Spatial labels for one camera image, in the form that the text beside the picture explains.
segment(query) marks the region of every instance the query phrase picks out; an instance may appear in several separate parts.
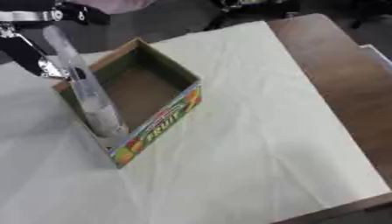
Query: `clear plastic bottle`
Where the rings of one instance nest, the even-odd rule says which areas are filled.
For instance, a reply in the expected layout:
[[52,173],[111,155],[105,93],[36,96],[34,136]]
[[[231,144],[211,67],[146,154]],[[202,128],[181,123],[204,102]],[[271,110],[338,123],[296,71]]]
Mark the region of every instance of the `clear plastic bottle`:
[[129,129],[84,59],[59,28],[53,25],[46,27],[44,36],[57,52],[65,76],[93,132],[106,147],[119,144],[129,134]]

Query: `wooden table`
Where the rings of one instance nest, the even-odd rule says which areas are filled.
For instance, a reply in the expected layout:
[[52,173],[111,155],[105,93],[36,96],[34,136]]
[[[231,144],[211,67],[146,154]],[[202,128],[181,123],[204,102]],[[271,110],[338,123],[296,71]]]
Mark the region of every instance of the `wooden table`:
[[[277,20],[269,26],[392,186],[392,75],[326,16]],[[391,201],[387,194],[287,223],[310,223]]]

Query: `cardboard box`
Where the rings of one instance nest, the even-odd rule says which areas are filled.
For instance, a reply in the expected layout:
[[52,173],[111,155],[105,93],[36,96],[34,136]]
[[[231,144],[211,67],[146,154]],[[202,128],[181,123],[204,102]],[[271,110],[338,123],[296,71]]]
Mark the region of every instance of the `cardboard box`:
[[[108,92],[130,135],[106,148],[118,168],[153,143],[176,121],[200,103],[197,76],[140,39],[130,41],[91,69]],[[74,91],[65,81],[54,87],[86,124]]]

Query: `white tablecloth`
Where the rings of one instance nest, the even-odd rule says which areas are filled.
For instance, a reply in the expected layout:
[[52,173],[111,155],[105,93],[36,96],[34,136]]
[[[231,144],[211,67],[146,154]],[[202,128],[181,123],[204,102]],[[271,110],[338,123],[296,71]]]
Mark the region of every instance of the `white tablecloth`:
[[53,81],[0,67],[0,223],[260,224],[389,192],[265,23],[154,46],[204,101],[121,171]]

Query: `fruit illustration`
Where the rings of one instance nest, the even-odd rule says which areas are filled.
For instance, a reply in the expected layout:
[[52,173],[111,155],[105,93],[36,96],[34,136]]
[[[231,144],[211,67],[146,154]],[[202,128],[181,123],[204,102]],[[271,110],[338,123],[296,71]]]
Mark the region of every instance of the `fruit illustration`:
[[143,150],[143,142],[140,140],[140,137],[136,136],[127,143],[127,147],[132,152],[137,154]]
[[185,96],[185,101],[189,103],[185,109],[185,112],[188,113],[196,104],[200,102],[200,88],[196,87],[194,90],[190,91]]
[[130,151],[128,148],[121,147],[115,152],[115,162],[118,165],[126,165],[133,157],[135,153]]

